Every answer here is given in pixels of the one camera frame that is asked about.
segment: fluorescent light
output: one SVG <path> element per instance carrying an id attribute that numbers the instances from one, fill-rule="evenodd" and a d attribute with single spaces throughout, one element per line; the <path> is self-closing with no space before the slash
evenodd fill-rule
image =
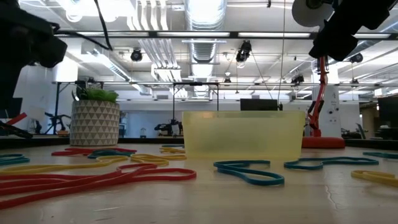
<path id="1" fill-rule="evenodd" d="M 98 36 L 98 37 L 103 37 L 104 33 L 103 32 L 92 32 L 92 31 L 86 31 L 86 32 L 78 32 L 81 35 L 85 36 Z M 118 36 L 126 36 L 126 37 L 147 37 L 149 36 L 148 32 L 113 32 L 113 31 L 108 31 L 108 34 L 110 37 L 112 35 L 118 35 Z"/>
<path id="2" fill-rule="evenodd" d="M 385 39 L 388 38 L 390 34 L 355 34 L 354 37 L 359 39 Z"/>
<path id="3" fill-rule="evenodd" d="M 283 32 L 240 32 L 239 37 L 297 37 L 297 38 L 308 38 L 310 33 L 283 33 Z"/>
<path id="4" fill-rule="evenodd" d="M 173 85 L 172 82 L 138 82 L 140 85 Z"/>
<path id="5" fill-rule="evenodd" d="M 159 37 L 229 37 L 229 32 L 158 32 Z"/>
<path id="6" fill-rule="evenodd" d="M 226 44 L 226 40 L 181 40 L 184 44 Z"/>
<path id="7" fill-rule="evenodd" d="M 104 85 L 129 85 L 129 82 L 104 82 Z"/>

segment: table surface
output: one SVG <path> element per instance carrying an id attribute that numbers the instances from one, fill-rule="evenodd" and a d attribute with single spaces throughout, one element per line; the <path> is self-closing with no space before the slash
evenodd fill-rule
<path id="1" fill-rule="evenodd" d="M 52 157 L 67 146 L 2 150 L 23 153 L 31 164 L 82 164 L 84 157 Z M 160 154 L 159 145 L 120 144 L 140 153 Z M 364 151 L 304 149 L 303 157 L 356 156 Z M 379 166 L 328 165 L 323 170 L 285 170 L 272 163 L 269 170 L 285 177 L 285 185 L 262 187 L 215 171 L 211 160 L 173 161 L 169 167 L 197 171 L 196 180 L 131 183 L 33 202 L 0 211 L 1 223 L 396 223 L 398 189 L 351 178 L 352 170 L 398 174 L 398 160 L 373 157 Z M 107 167 L 75 169 L 61 174 L 103 174 Z M 1 197 L 0 200 L 13 198 Z"/>

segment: grass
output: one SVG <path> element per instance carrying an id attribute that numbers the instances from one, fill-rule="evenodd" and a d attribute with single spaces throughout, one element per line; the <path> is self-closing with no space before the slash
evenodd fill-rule
<path id="1" fill-rule="evenodd" d="M 99 100 L 116 103 L 118 94 L 114 91 L 102 90 L 99 88 L 87 88 L 80 94 L 81 100 Z"/>

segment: plant pot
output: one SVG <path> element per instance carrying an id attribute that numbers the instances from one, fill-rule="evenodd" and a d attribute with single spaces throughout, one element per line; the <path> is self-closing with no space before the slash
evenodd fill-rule
<path id="1" fill-rule="evenodd" d="M 74 101 L 70 145 L 113 146 L 119 139 L 120 106 L 98 100 Z"/>

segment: yellow plastic bin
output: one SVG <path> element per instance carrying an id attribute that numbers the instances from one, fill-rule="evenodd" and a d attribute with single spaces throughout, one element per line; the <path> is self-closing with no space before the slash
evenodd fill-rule
<path id="1" fill-rule="evenodd" d="M 188 158 L 297 159 L 303 111 L 186 111 Z"/>

